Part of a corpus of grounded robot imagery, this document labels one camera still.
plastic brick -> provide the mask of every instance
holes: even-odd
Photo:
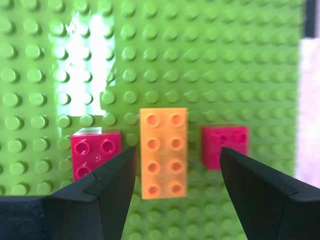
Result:
[[[202,163],[210,170],[220,170],[222,147],[232,148],[247,155],[249,131],[245,126],[203,126]]]
[[[143,199],[187,194],[187,109],[140,110]]]
[[[73,179],[76,181],[121,153],[121,133],[80,130],[71,136]]]

red lego brick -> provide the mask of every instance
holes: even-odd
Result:
[[[110,130],[80,130],[71,136],[73,180],[121,153],[121,133]]]
[[[247,155],[249,145],[248,128],[245,126],[203,126],[202,163],[210,170],[220,170],[220,151],[222,147],[232,148]]]

pink lego brick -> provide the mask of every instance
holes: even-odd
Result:
[[[222,147],[232,148],[247,155],[249,134],[245,126],[203,126],[202,163],[210,170],[220,170],[220,151]]]
[[[295,177],[320,188],[320,39],[305,38],[300,46]]]
[[[71,136],[73,180],[90,173],[121,153],[121,133],[112,130],[80,130]]]

green baseplate stud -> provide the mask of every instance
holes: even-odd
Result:
[[[188,195],[142,200],[125,240],[243,240],[200,127],[250,128],[250,155],[293,173],[303,0],[0,1],[0,195],[72,183],[70,136],[121,130],[140,108],[188,108]]]

